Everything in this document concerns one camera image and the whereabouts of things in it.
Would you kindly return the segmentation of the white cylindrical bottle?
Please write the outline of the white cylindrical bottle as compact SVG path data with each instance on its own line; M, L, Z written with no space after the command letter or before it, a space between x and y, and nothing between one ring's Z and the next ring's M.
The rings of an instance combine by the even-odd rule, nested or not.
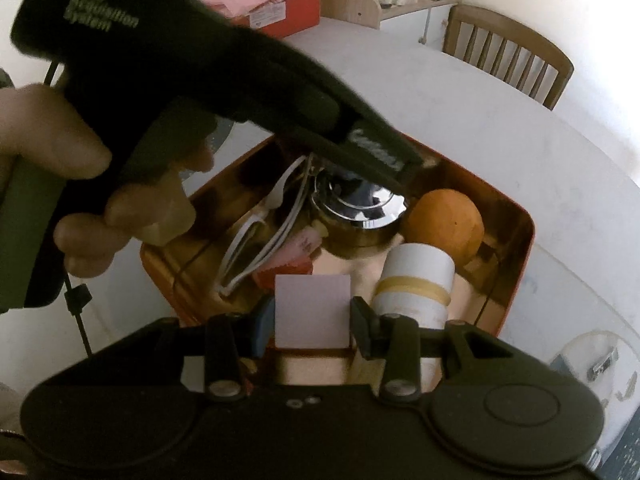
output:
M454 260L441 249L400 244L385 259L371 307L377 315L405 315L422 328L440 330L447 322L454 274Z

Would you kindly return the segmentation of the red snack packet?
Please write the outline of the red snack packet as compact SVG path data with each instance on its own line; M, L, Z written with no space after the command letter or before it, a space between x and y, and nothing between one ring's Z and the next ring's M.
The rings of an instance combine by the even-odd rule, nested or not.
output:
M255 284L263 290L276 288L276 278L279 275L310 275L314 270L314 264L309 256L296 258L280 266L270 266L262 270L257 270L252 274Z

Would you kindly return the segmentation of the pink sticky note pad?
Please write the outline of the pink sticky note pad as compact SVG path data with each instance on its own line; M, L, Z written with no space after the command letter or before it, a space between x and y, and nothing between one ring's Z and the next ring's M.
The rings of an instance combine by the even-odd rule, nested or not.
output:
M284 350L342 350L350 343L347 274L278 275L274 342Z

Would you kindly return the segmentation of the white sunglasses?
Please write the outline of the white sunglasses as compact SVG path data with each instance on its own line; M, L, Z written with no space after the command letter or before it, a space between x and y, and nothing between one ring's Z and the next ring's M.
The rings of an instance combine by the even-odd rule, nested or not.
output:
M218 268L214 281L216 294L229 297L244 278L254 272L284 243L306 200L313 162L314 158L311 155L295 159L236 231ZM273 215L284 205L288 181L297 170L302 172L302 176L295 190L293 205L285 208L284 220L280 226L271 229L268 221L272 220Z

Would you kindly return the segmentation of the silver round compact mirror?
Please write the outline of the silver round compact mirror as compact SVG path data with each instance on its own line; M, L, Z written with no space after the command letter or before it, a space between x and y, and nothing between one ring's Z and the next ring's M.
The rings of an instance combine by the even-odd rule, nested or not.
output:
M392 241L408 209L404 196L344 172L314 176L310 206L329 231L323 246L343 258L370 254Z

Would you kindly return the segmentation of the orange fruit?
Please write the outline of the orange fruit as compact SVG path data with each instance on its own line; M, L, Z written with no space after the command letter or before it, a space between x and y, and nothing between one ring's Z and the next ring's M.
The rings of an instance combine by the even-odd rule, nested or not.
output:
M477 254L485 235L482 215L465 194L440 188L422 195L402 222L406 243L436 247L465 266Z

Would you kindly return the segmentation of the pink small tube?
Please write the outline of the pink small tube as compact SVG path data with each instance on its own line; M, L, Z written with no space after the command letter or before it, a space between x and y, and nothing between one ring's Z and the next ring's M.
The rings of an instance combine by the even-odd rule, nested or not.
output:
M309 256L322 245L323 240L328 236L329 231L326 226L319 220L314 220L296 234L296 247L302 254Z

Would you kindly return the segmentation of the red cardboard box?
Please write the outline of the red cardboard box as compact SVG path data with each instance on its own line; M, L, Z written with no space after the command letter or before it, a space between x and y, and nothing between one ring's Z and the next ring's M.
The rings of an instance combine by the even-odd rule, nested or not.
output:
M272 38L286 38L320 23L321 0L273 0L232 23Z

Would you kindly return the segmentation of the silver nail clipper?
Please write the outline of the silver nail clipper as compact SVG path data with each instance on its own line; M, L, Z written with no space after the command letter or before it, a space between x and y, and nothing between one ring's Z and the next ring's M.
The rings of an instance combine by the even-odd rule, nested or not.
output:
M587 379L590 382L594 382L598 377L609 370L619 358L618 350L616 348L611 348L605 356L602 356L600 360L597 360L597 362L593 363L588 368Z

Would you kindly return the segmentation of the round decorated placemat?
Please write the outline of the round decorated placemat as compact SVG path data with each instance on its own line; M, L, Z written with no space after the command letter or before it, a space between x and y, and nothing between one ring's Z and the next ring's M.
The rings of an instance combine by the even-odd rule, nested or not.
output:
M611 348L620 358L594 382L588 368ZM608 330L584 333L564 346L550 361L552 370L573 376L599 399L604 425L586 466L601 479L639 477L639 353Z

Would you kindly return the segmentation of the white sideboard cabinet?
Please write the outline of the white sideboard cabinet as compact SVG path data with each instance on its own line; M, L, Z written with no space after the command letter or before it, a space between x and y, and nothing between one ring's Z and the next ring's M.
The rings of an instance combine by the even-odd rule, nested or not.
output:
M382 8L378 0L321 0L321 16L379 30L405 44L440 50L449 12L461 1L418 0L406 6Z

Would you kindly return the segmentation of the wooden chair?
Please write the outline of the wooden chair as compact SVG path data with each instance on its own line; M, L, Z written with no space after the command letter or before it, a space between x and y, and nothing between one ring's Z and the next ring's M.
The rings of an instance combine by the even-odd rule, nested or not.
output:
M570 58L536 30L468 4L450 10L442 52L501 80L548 110L556 107L574 74Z

